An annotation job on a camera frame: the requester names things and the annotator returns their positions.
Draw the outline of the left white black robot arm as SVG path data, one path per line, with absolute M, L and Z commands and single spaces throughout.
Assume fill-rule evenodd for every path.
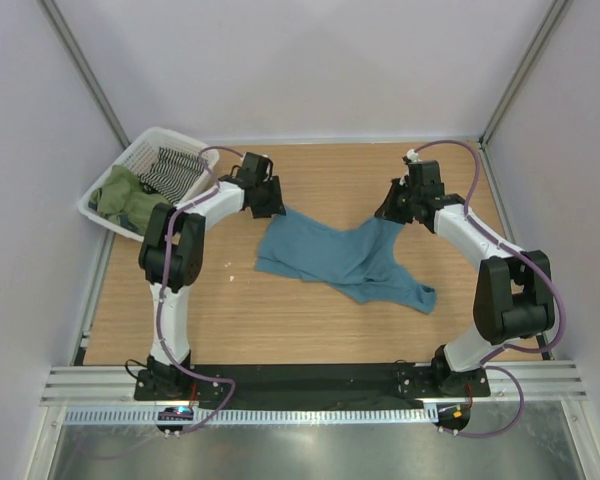
M 191 369 L 188 303 L 202 266 L 207 231 L 249 209 L 255 219 L 283 215 L 281 186 L 270 158 L 248 152 L 209 190 L 175 206 L 154 207 L 139 253 L 154 310 L 154 338 L 135 375 L 136 400 L 185 398 L 201 376 Z

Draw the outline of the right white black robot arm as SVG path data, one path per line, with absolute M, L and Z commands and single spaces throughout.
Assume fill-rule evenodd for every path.
M 462 253 L 478 273 L 472 325 L 440 346 L 431 362 L 434 390 L 460 396 L 480 381 L 487 361 L 553 327 L 550 262 L 539 250 L 524 251 L 506 241 L 475 216 L 463 197 L 446 193 L 437 161 L 408 156 L 404 162 L 406 174 L 392 180 L 376 216 L 426 226 Z

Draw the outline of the blue tank top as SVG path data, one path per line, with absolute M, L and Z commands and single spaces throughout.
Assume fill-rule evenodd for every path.
M 371 216 L 355 228 L 338 230 L 288 207 L 268 226 L 254 269 L 324 283 L 359 304 L 383 301 L 430 314 L 436 290 L 417 281 L 394 256 L 403 229 Z

